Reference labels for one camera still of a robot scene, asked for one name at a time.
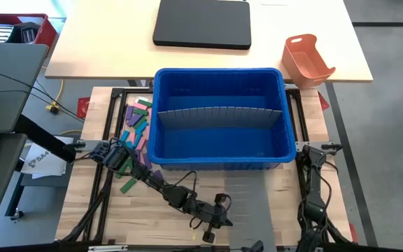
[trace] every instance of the wooden platform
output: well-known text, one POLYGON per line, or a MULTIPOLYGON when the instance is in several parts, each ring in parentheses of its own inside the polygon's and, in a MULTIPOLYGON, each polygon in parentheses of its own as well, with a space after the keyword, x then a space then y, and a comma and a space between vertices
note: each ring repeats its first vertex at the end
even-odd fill
MULTIPOLYGON (((95 87, 93 89, 83 127, 82 139, 97 140, 102 138, 111 89, 111 87, 95 87)), ((151 99, 151 95, 140 95, 151 99)), ((301 92, 301 95, 310 140, 328 141, 329 138, 317 90, 305 90, 301 92)), ((132 104, 135 97, 136 95, 129 94, 127 103, 132 104)), ((110 137, 113 137, 116 115, 117 111, 114 111, 110 137)), ((74 165, 57 228, 56 239, 61 239, 70 233, 87 210, 95 169, 95 163, 89 160, 77 162, 74 165)), ((225 189, 225 174, 232 175, 232 173, 238 174, 241 172, 246 176, 248 171, 198 172, 197 192, 199 199, 212 202, 214 195, 221 193, 225 189)), ((186 172, 163 171, 162 173, 168 182, 173 183, 186 172)), ((300 237, 297 207, 301 200, 295 162, 279 165, 275 169, 264 171, 264 173, 276 245, 294 246, 300 237)), ((325 164, 322 175, 332 186, 332 200, 327 213, 342 235, 351 239, 351 231, 337 173, 333 168, 325 164)), ((144 183, 137 183, 123 195, 119 189, 128 179, 127 177, 113 179, 104 242, 109 239, 115 239, 116 244, 203 244, 203 230, 206 229, 207 225, 203 224, 196 230, 195 239, 193 239, 193 232, 189 229, 191 216, 183 215, 169 207, 158 192, 155 192, 144 183)), ((185 180, 181 184, 190 187, 192 186, 192 179, 185 180)), ((323 183, 321 189, 322 197, 326 200, 327 186, 323 183)), ((97 226, 97 216, 98 213, 94 217, 92 238, 97 226)), ((229 244, 229 232, 229 227, 216 230, 215 244, 229 244)))

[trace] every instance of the yellow cable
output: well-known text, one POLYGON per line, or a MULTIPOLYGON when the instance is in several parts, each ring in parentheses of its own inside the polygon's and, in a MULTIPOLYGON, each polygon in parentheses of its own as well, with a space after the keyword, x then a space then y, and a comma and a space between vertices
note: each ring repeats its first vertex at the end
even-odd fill
MULTIPOLYGON (((67 130, 67 131, 64 131, 64 132, 59 133, 59 135, 69 134, 69 133, 74 133, 74 132, 82 132, 82 130, 81 130, 81 129, 70 129, 70 130, 67 130)), ((32 143, 26 143, 26 144, 24 145, 24 147, 29 147, 29 146, 31 146, 31 145, 32 145, 32 143)))
MULTIPOLYGON (((60 84, 60 91, 59 91, 59 94, 57 95, 57 98, 55 98, 55 101, 58 101, 60 96, 62 95, 63 86, 64 86, 64 80, 62 79, 62 84, 60 84)), ((59 105, 55 101, 52 102, 52 105, 58 108, 59 105)))

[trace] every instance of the green block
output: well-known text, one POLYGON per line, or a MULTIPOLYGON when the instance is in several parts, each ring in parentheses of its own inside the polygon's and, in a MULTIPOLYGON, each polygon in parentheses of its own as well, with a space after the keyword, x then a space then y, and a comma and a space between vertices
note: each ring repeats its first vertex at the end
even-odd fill
POLYGON ((139 100, 138 100, 138 103, 139 103, 139 104, 143 104, 143 105, 145 105, 145 106, 147 106, 147 107, 149 107, 149 108, 152 107, 152 103, 150 103, 150 102, 148 102, 148 101, 144 101, 144 100, 139 99, 139 100))
MULTIPOLYGON (((129 157, 127 158, 127 161, 124 162, 124 164, 122 165, 122 167, 119 169, 119 172, 125 172, 125 170, 127 169, 127 167, 129 167, 130 169, 132 168, 132 158, 129 157)), ((122 176, 119 174, 116 174, 116 178, 120 179, 122 176)))
POLYGON ((126 182, 125 185, 123 185, 123 187, 120 188, 120 191, 122 194, 125 194, 128 190, 130 190, 130 188, 132 188, 134 184, 136 184, 136 179, 131 178, 128 182, 126 182))
POLYGON ((139 126, 141 126, 141 124, 143 124, 145 121, 147 121, 147 119, 146 119, 145 117, 142 117, 142 118, 133 126, 133 128, 137 130, 137 129, 139 128, 139 126))
POLYGON ((148 115, 148 111, 144 111, 144 110, 142 110, 142 109, 139 109, 139 108, 133 108, 133 113, 138 113, 138 114, 140 114, 140 115, 148 115))

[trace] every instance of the wooden board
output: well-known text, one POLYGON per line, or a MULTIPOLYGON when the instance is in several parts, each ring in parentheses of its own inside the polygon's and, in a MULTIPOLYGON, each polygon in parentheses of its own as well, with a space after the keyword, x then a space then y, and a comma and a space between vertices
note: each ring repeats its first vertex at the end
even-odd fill
MULTIPOLYGON (((102 138, 110 93, 111 87, 95 87, 93 89, 82 139, 97 140, 102 138)), ((140 95, 151 98, 151 95, 140 95)), ((130 94, 127 103, 131 104, 134 98, 135 96, 130 94)), ((302 91, 302 102, 311 141, 329 140, 317 91, 302 91)), ((117 111, 114 111, 113 115, 110 137, 114 133, 117 111)), ((61 239, 70 233, 87 210, 95 167, 93 161, 89 160, 75 163, 57 228, 56 239, 61 239)), ((154 164, 153 169, 159 169, 159 166, 154 164)), ((185 173, 184 171, 163 171, 163 176, 168 182, 173 183, 185 173)), ((337 173, 325 164, 322 175, 331 184, 333 190, 332 200, 327 211, 329 217, 341 233, 351 239, 337 173)), ((225 189, 225 171, 198 172, 198 177, 197 192, 201 200, 212 202, 214 195, 225 189)), ((275 169, 266 171, 265 177, 276 245, 294 246, 297 244, 300 235, 297 207, 301 200, 295 163, 279 165, 275 169)), ((105 242, 109 239, 115 239, 116 244, 203 244, 202 232, 206 229, 205 225, 202 225, 195 232, 195 239, 193 239, 192 231, 188 226, 191 216, 183 215, 169 207, 159 193, 144 183, 137 183, 123 195, 119 189, 126 181, 128 181, 127 177, 113 179, 104 233, 105 242)), ((192 180, 186 180, 181 184, 190 187, 192 180)), ((321 189, 322 197, 326 200, 328 194, 326 185, 322 184, 321 189)), ((98 214, 96 214, 93 223, 97 224, 97 221, 98 214)), ((92 237, 95 234, 96 226, 93 225, 92 237)), ((216 231, 215 244, 228 243, 229 228, 222 227, 216 231)))
POLYGON ((281 63, 285 40, 314 34, 326 65, 337 68, 329 81, 373 80, 342 0, 290 0, 286 6, 268 2, 271 0, 248 1, 250 50, 220 50, 154 45, 160 0, 78 1, 45 76, 151 79, 166 67, 274 67, 290 80, 281 63))

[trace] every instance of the white divider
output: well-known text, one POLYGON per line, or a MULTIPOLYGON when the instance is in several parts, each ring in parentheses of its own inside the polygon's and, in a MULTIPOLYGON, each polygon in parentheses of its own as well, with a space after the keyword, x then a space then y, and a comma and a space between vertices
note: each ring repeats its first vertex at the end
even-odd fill
POLYGON ((161 123, 169 129, 214 127, 273 127, 281 111, 248 107, 185 108, 158 112, 161 123))

